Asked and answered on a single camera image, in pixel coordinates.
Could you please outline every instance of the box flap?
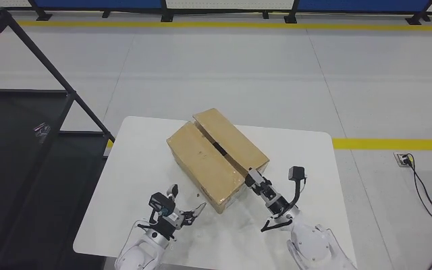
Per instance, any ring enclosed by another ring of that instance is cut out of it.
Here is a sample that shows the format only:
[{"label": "box flap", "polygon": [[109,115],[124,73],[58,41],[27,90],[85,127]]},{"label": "box flap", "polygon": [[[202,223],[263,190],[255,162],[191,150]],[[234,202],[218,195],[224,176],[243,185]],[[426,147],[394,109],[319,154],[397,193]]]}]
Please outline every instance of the box flap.
[{"label": "box flap", "polygon": [[186,123],[167,143],[182,169],[218,205],[244,183],[242,175],[193,123]]},{"label": "box flap", "polygon": [[193,116],[200,131],[211,143],[217,142],[215,147],[220,146],[228,155],[225,158],[244,176],[250,167],[262,168],[269,162],[269,158],[218,110],[210,109]]}]

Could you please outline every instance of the table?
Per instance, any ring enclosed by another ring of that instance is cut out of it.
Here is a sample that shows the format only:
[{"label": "table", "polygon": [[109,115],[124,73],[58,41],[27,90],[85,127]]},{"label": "table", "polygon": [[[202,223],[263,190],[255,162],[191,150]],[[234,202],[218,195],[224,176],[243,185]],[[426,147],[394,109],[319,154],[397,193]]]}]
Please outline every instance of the table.
[{"label": "table", "polygon": [[[185,121],[127,117],[88,206],[74,250],[117,257],[134,221],[149,218],[150,196],[178,184],[176,203],[190,210],[204,196],[180,169],[166,139]],[[356,263],[344,197],[331,137],[323,132],[237,126],[270,158],[264,176],[287,200],[294,196],[288,181],[291,166],[303,166],[308,176],[297,205],[310,221],[330,227],[349,258]],[[208,269],[297,269],[286,248],[287,232],[261,233],[269,212],[254,192],[247,190],[219,215],[207,204],[192,227],[176,231],[178,239],[162,263]],[[142,234],[135,229],[130,241]]]}]

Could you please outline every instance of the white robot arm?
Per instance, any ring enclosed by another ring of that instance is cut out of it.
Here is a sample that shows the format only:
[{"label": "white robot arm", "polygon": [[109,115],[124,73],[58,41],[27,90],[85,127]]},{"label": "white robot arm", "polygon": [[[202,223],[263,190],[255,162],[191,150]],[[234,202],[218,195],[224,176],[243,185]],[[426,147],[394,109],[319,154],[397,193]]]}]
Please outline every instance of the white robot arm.
[{"label": "white robot arm", "polygon": [[[302,270],[355,270],[330,229],[321,225],[311,227],[305,224],[302,212],[296,206],[300,198],[301,181],[306,179],[304,168],[292,167],[288,179],[296,183],[294,199],[291,202],[276,192],[272,183],[257,170],[249,169],[246,185],[263,198],[265,206],[272,213],[261,231],[281,228],[291,232],[291,240],[287,241],[288,250]],[[269,226],[271,220],[274,220],[275,225]]]},{"label": "white robot arm", "polygon": [[[181,211],[176,207],[177,195],[178,186],[172,185],[167,191],[167,196],[160,192],[151,196],[148,202],[148,205],[153,208],[150,221],[137,221],[131,229],[132,232],[135,227],[139,227],[145,231],[145,234],[132,245],[124,245],[114,262],[116,270],[153,270],[158,267],[170,240],[175,240],[173,233],[183,226],[192,225],[206,206],[204,202],[194,210]],[[152,254],[140,247],[141,244],[151,248]]]}]

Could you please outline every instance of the yellow floor line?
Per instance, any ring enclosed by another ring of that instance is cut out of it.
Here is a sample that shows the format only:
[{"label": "yellow floor line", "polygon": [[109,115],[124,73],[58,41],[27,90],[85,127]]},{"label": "yellow floor line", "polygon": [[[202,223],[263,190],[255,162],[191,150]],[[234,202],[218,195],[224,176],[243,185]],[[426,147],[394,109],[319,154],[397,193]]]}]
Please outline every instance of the yellow floor line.
[{"label": "yellow floor line", "polygon": [[432,31],[432,26],[369,25],[369,24],[284,24],[261,22],[36,22],[18,21],[21,26],[46,27],[155,27],[155,28],[280,28],[372,31]]},{"label": "yellow floor line", "polygon": [[333,138],[334,149],[345,150],[418,150],[432,151],[432,140],[426,139],[376,139],[376,138]]}]

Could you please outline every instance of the gray floor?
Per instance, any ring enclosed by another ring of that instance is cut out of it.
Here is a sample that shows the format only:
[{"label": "gray floor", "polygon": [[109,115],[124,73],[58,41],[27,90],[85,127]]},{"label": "gray floor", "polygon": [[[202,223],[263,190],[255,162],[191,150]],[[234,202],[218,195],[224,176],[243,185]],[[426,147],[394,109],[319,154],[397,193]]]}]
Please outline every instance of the gray floor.
[{"label": "gray floor", "polygon": [[[18,16],[28,19],[27,13]],[[259,14],[254,16],[239,20],[261,21]],[[99,20],[81,13],[53,19]],[[404,24],[399,17],[298,19]],[[216,107],[235,124],[324,131],[334,138],[432,136],[432,32],[25,30],[114,134],[128,115],[190,119]],[[12,32],[0,35],[0,59],[0,88],[60,88]],[[63,128],[97,130],[78,106]],[[432,190],[432,153],[413,154],[418,174]],[[417,198],[410,171],[396,165],[393,151],[336,151],[336,158],[358,268],[427,269],[432,263],[432,218]],[[108,261],[107,269],[113,262]]]}]

